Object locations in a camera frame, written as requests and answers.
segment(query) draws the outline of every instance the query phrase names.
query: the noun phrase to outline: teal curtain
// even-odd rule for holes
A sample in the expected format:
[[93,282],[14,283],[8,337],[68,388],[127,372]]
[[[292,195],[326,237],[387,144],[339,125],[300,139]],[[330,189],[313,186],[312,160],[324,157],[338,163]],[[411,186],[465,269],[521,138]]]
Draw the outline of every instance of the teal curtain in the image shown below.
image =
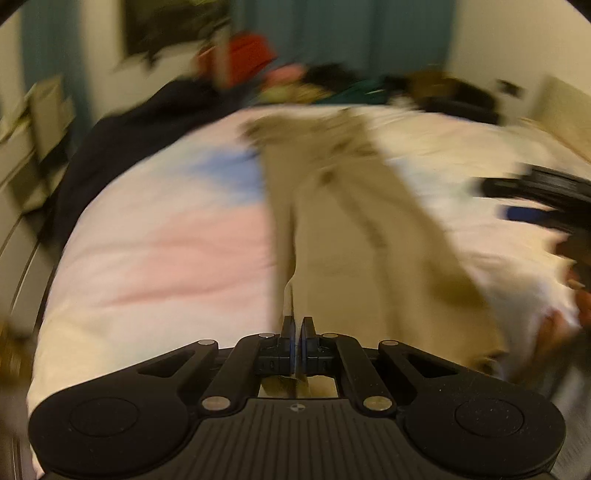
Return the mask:
[[22,6],[22,63],[29,89],[39,80],[64,75],[64,91],[76,106],[72,143],[92,126],[80,38],[81,0],[29,0]]
[[280,62],[337,62],[377,76],[443,66],[454,7],[455,0],[232,0],[232,21],[266,36]]

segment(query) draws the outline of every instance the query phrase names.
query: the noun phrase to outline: circular pad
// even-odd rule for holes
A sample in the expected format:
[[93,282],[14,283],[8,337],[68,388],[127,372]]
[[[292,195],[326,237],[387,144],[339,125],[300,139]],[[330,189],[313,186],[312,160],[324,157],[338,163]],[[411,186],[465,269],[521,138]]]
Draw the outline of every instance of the circular pad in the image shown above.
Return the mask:
[[138,415],[138,408],[127,400],[97,398],[78,405],[70,422],[83,435],[112,437],[134,426]]
[[509,402],[495,398],[477,398],[457,408],[456,421],[474,435],[502,438],[521,428],[523,415]]
[[511,387],[488,395],[425,392],[408,407],[405,429],[426,457],[484,478],[539,472],[556,458],[565,435],[555,406]]
[[104,377],[77,385],[33,411],[29,436],[46,471],[66,478],[132,476],[182,444],[189,415],[165,380],[147,375],[125,380]]

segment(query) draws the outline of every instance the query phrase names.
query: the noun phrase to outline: wall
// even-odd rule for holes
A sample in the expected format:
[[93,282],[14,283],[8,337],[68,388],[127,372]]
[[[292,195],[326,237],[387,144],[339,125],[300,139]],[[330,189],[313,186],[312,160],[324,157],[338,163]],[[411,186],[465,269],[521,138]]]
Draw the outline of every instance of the wall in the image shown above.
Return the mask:
[[152,71],[138,59],[124,60],[119,8],[119,0],[82,2],[80,30],[94,120],[148,99],[167,82],[188,72],[196,52],[195,46],[168,49]]
[[591,95],[591,24],[566,0],[457,0],[447,69],[485,89],[495,79],[526,89],[503,95],[510,118],[529,113],[547,74]]
[[25,94],[21,54],[21,12],[0,26],[0,105],[9,111]]

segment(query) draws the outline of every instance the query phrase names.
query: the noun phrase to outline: white bedsheet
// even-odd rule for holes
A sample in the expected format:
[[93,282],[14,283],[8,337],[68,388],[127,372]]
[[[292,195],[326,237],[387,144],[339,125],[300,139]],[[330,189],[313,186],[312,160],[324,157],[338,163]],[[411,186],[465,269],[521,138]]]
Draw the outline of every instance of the white bedsheet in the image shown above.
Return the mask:
[[[272,329],[272,232],[253,190],[260,179],[251,178],[256,159],[240,138],[241,125],[277,110],[322,115],[334,109],[237,112],[109,185],[80,218],[57,270],[38,338],[30,411],[63,388],[199,339],[214,338],[224,348]],[[505,368],[516,368],[530,354],[545,312],[571,314],[559,282],[567,262],[548,251],[560,234],[500,220],[498,206],[508,202],[474,198],[472,177],[516,173],[521,163],[583,175],[591,168],[578,158],[557,161],[539,138],[515,129],[390,107],[355,110],[449,234],[507,335]],[[219,172],[208,170],[220,151],[227,168],[244,169],[223,194],[210,181]]]

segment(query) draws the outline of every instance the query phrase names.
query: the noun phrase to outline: black plastic mount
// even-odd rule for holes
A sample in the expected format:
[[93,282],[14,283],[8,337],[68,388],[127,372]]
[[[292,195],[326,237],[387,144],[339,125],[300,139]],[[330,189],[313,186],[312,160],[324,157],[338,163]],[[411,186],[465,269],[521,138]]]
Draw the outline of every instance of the black plastic mount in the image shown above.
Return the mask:
[[[364,349],[311,318],[219,350],[201,340],[60,391],[29,434],[49,479],[550,479],[560,412],[542,396],[394,340]],[[261,379],[338,398],[258,398]]]

